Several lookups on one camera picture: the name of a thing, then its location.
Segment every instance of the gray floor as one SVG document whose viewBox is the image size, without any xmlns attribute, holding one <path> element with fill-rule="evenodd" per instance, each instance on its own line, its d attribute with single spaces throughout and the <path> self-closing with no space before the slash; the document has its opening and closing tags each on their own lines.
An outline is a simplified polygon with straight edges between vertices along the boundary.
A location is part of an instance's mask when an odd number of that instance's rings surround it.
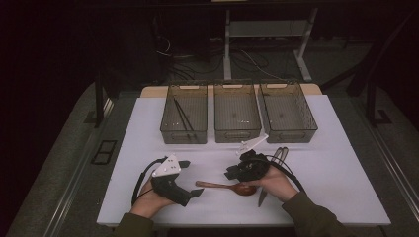
<svg viewBox="0 0 419 237">
<path fill-rule="evenodd" d="M 294 42 L 275 42 L 280 46 L 266 48 L 248 48 L 244 45 L 236 48 L 249 50 L 255 61 L 264 64 L 266 58 L 269 65 L 263 69 L 271 74 L 295 77 L 300 80 L 298 68 L 293 61 L 291 49 Z M 321 85 L 334 76 L 360 62 L 368 52 L 368 44 L 349 45 L 342 48 L 343 41 L 311 41 L 304 56 L 305 62 L 313 78 L 313 83 Z M 234 51 L 233 56 L 245 60 L 240 51 Z M 196 71 L 206 72 L 214 69 L 221 55 L 213 57 L 211 63 L 196 61 L 194 58 L 181 61 Z M 250 65 L 239 60 L 238 66 L 232 63 L 233 78 L 268 78 L 261 72 L 249 72 L 241 69 L 255 70 Z M 220 79 L 223 77 L 222 66 L 212 73 L 188 71 L 197 79 Z M 350 98 L 345 89 L 350 82 L 345 80 L 333 88 L 323 91 L 328 95 L 332 105 L 342 122 L 352 146 L 366 171 L 381 203 L 386 210 L 391 224 L 383 227 L 351 227 L 359 236 L 419 236 L 419 224 L 400 185 L 394 180 L 387 168 L 385 157 L 388 153 L 394 155 L 414 190 L 419 189 L 418 160 L 419 133 L 410 124 L 402 112 L 394 105 L 386 92 L 378 91 L 377 108 L 384 110 L 390 117 L 391 124 L 381 124 L 371 128 L 365 120 L 365 95 Z M 70 115 L 45 164 L 42 167 L 33 188 L 28 194 L 21 210 L 16 217 L 8 236 L 106 236 L 112 230 L 96 223 L 101 200 L 105 194 L 118 151 L 124 139 L 130 111 L 134 105 L 136 93 L 122 93 L 114 100 L 114 106 L 101 127 L 86 123 L 89 113 L 95 111 L 94 85 L 86 89 L 73 113 Z M 377 142 L 377 137 L 385 141 L 387 153 Z M 116 140 L 117 149 L 108 165 L 92 165 L 90 160 L 102 140 Z M 257 231 L 240 230 L 176 230 L 169 236 L 278 236 L 279 229 L 259 229 Z M 287 230 L 284 236 L 293 235 Z"/>
</svg>

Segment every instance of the person's right hand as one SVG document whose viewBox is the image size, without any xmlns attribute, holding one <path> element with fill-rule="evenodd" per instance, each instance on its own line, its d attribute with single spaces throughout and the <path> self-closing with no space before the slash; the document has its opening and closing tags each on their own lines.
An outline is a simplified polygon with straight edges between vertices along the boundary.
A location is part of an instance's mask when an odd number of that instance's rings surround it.
<svg viewBox="0 0 419 237">
<path fill-rule="evenodd" d="M 242 182 L 242 184 L 248 186 L 261 186 L 266 192 L 277 197 L 282 202 L 286 202 L 298 193 L 287 176 L 274 166 L 269 167 L 268 172 L 262 179 Z"/>
</svg>

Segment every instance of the white table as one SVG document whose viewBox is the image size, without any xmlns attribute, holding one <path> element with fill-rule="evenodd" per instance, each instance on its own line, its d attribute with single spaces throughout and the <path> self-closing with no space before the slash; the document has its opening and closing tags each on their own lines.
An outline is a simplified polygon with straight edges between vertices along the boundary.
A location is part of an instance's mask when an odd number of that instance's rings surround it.
<svg viewBox="0 0 419 237">
<path fill-rule="evenodd" d="M 390 224 L 329 99 L 322 95 L 306 98 L 318 125 L 310 143 L 263 142 L 255 148 L 256 152 L 273 155 L 279 146 L 288 147 L 286 163 L 307 194 L 315 203 L 334 212 L 345 225 Z M 227 167 L 239 163 L 239 157 L 235 155 L 239 144 L 215 143 L 212 97 L 209 96 L 208 143 L 204 145 L 164 144 L 159 130 L 164 104 L 164 98 L 137 99 L 98 216 L 99 224 L 118 226 L 130 209 L 132 191 L 140 173 L 155 159 L 172 153 L 180 160 L 191 161 L 190 167 L 183 169 L 176 179 L 178 186 L 187 191 L 197 189 L 196 180 L 236 183 L 228 181 L 223 173 Z M 156 228 L 293 225 L 275 198 L 268 195 L 258 207 L 259 193 L 260 190 L 251 197 L 241 197 L 230 190 L 205 189 L 186 207 L 168 206 L 153 220 Z"/>
</svg>

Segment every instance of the metal frame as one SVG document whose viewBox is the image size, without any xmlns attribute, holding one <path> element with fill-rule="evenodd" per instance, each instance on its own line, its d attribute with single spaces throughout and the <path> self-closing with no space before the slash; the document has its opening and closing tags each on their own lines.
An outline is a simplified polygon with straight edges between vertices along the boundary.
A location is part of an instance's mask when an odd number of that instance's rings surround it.
<svg viewBox="0 0 419 237">
<path fill-rule="evenodd" d="M 308 20 L 305 24 L 305 28 L 301 35 L 296 34 L 293 36 L 302 36 L 301 45 L 299 49 L 293 51 L 293 55 L 295 57 L 296 63 L 298 68 L 301 72 L 302 78 L 305 82 L 311 82 L 312 78 L 310 73 L 308 72 L 308 68 L 305 65 L 303 56 L 305 49 L 308 44 L 308 40 L 310 38 L 311 30 L 314 25 L 314 20 L 317 15 L 317 8 L 312 8 Z M 230 37 L 231 37 L 231 22 L 230 22 L 230 10 L 225 11 L 225 39 L 224 39 L 224 80 L 231 80 L 231 64 L 230 64 Z M 249 34 L 234 34 L 234 37 L 250 37 Z"/>
</svg>

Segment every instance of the dark background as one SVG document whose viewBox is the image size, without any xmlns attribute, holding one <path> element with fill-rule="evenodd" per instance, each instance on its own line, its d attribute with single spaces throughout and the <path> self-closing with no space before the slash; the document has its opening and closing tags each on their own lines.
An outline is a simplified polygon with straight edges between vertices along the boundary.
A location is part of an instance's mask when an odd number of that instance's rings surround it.
<svg viewBox="0 0 419 237">
<path fill-rule="evenodd" d="M 394 11 L 388 6 L 323 7 L 312 37 L 375 39 L 385 31 Z M 266 12 L 250 12 L 235 17 L 271 18 Z M 7 233 L 74 104 L 95 77 L 102 76 L 111 97 L 117 97 L 120 90 L 139 90 L 163 80 L 165 71 L 160 65 L 167 62 L 155 53 L 159 40 L 150 21 L 153 16 L 152 12 L 80 11 L 71 1 L 0 3 L 0 236 Z M 419 61 L 417 16 L 390 48 L 375 76 L 419 127 L 419 110 L 414 108 L 418 80 L 412 76 Z M 219 11 L 186 16 L 173 10 L 163 17 L 166 25 L 165 29 L 160 26 L 159 34 L 202 58 L 209 56 L 208 38 L 223 36 L 224 15 Z"/>
</svg>

